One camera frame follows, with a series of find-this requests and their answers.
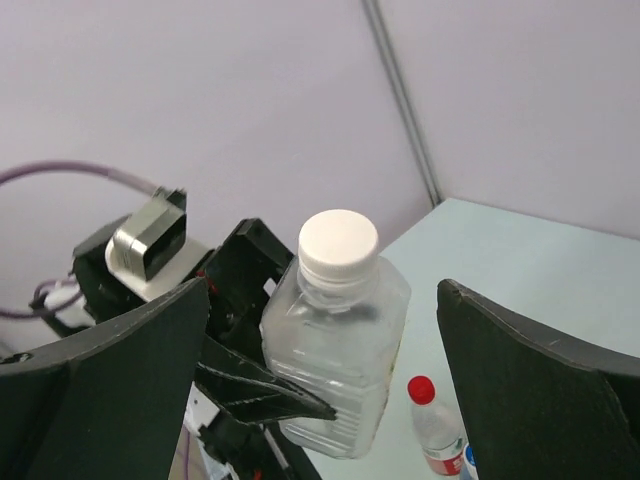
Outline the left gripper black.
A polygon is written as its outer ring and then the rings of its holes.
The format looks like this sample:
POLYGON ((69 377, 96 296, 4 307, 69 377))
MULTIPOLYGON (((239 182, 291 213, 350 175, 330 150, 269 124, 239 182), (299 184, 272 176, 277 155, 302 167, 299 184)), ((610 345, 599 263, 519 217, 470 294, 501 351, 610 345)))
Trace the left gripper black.
MULTIPOLYGON (((124 223, 119 218, 97 230, 73 252, 72 278, 39 285, 32 311, 61 337, 101 323, 143 304, 133 286, 107 268, 107 243, 124 223)), ((292 252, 259 218, 238 223, 216 249, 194 259, 173 258, 185 266, 184 279, 208 283, 209 318, 184 426, 203 450, 212 479, 317 479, 302 448, 277 430, 294 418, 334 420, 326 401, 269 371, 261 352, 260 321, 270 294, 292 252)))

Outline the blue label Pocari bottle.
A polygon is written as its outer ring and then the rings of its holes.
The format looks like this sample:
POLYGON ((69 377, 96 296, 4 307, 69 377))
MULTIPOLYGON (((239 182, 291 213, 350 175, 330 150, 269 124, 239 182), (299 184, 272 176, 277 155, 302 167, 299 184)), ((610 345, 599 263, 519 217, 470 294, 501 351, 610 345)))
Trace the blue label Pocari bottle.
POLYGON ((476 462, 473 456, 472 448, 469 443, 465 445, 463 452, 463 464, 459 473, 460 480, 478 480, 478 472, 476 462))

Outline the square clear juice bottle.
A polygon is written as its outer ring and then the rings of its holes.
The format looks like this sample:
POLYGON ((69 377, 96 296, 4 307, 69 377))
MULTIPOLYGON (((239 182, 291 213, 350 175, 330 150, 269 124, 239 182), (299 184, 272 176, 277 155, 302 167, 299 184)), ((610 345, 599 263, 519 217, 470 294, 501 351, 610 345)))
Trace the square clear juice bottle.
POLYGON ((364 277, 311 278, 298 251, 265 308, 262 349, 269 369, 326 401, 334 420, 279 423, 292 443, 337 459, 370 450, 383 416, 411 288, 379 253, 364 277))

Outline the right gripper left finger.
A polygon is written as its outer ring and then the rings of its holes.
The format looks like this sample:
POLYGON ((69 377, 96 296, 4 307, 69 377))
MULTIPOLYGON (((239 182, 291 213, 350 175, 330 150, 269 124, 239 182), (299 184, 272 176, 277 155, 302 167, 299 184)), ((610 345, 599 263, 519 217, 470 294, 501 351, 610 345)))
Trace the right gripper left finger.
POLYGON ((2 478, 167 478, 208 312, 193 279, 2 361, 2 478))

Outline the white bottle cap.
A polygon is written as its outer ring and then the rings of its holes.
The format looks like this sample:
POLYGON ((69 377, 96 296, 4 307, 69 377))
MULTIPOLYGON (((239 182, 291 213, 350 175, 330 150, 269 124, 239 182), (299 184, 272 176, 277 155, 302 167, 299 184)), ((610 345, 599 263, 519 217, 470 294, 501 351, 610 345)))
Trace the white bottle cap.
POLYGON ((379 235, 361 213, 333 209, 317 213, 301 227, 298 258, 311 278, 346 282, 367 275, 378 257, 379 235))

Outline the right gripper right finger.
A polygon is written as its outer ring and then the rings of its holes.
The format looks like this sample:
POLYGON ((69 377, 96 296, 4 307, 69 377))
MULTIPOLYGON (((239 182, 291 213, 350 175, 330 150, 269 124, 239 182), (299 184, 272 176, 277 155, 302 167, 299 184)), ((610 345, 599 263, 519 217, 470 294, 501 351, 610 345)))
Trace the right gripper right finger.
POLYGON ((480 478, 638 478, 638 358, 451 279, 437 322, 480 478))

